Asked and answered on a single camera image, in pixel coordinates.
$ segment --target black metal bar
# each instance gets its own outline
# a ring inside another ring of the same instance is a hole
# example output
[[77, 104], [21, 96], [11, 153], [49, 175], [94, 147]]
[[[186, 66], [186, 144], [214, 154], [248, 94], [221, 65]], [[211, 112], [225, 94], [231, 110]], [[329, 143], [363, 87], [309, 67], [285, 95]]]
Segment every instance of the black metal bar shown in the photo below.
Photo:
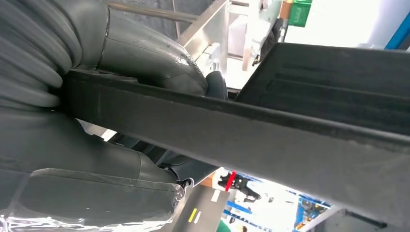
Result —
[[65, 91], [79, 119], [409, 224], [407, 136], [84, 73], [68, 74]]
[[364, 217], [364, 216], [362, 216], [362, 215], [356, 214], [356, 213], [354, 213], [354, 212], [350, 212], [350, 211], [347, 211], [347, 210], [346, 210], [346, 215], [347, 215], [347, 216], [350, 216], [350, 217], [352, 217], [352, 218], [355, 218], [355, 219], [357, 219], [357, 220], [360, 220], [360, 221], [362, 221], [362, 222], [368, 223], [368, 224], [370, 224], [370, 225], [373, 225], [373, 226], [377, 227], [378, 229], [384, 229], [384, 228], [387, 227], [387, 224], [384, 223], [384, 222], [375, 221], [375, 220], [372, 220], [372, 219], [370, 219], [370, 218], [368, 218], [368, 217]]

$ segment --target green container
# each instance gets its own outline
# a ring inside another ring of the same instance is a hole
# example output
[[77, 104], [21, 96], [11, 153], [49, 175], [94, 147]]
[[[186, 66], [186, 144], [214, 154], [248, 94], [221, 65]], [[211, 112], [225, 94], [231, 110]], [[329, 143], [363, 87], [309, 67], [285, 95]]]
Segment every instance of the green container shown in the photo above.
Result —
[[304, 28], [311, 5], [312, 0], [294, 0], [291, 16], [289, 17], [289, 25]]

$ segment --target white label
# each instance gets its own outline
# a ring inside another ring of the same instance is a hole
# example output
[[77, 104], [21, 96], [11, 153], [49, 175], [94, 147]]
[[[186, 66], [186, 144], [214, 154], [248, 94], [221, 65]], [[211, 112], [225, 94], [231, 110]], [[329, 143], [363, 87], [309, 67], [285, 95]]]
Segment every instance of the white label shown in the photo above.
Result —
[[194, 224], [198, 223], [199, 217], [201, 216], [201, 213], [202, 213], [202, 212], [199, 211], [198, 214], [196, 215], [196, 218], [195, 218], [195, 220], [193, 221]]
[[215, 192], [214, 192], [214, 195], [211, 198], [211, 201], [212, 202], [217, 202], [218, 198], [219, 198], [219, 194], [220, 194], [220, 190], [216, 189]]

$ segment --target plastic wrap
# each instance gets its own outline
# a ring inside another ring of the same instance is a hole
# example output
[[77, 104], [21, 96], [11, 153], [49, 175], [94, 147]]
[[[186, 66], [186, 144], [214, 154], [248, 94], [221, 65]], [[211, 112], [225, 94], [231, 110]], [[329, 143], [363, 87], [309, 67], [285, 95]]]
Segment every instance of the plastic wrap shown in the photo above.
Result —
[[185, 196], [177, 184], [59, 169], [0, 170], [0, 232], [154, 231]]

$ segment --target red strap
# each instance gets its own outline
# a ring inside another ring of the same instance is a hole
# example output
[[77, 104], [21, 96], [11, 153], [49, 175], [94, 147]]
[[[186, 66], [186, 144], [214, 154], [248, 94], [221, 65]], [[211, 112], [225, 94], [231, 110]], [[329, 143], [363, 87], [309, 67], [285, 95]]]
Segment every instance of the red strap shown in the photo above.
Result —
[[228, 183], [226, 183], [225, 191], [228, 191], [229, 188], [232, 186], [232, 183], [234, 182], [236, 176], [236, 172], [232, 171], [232, 175], [228, 179]]

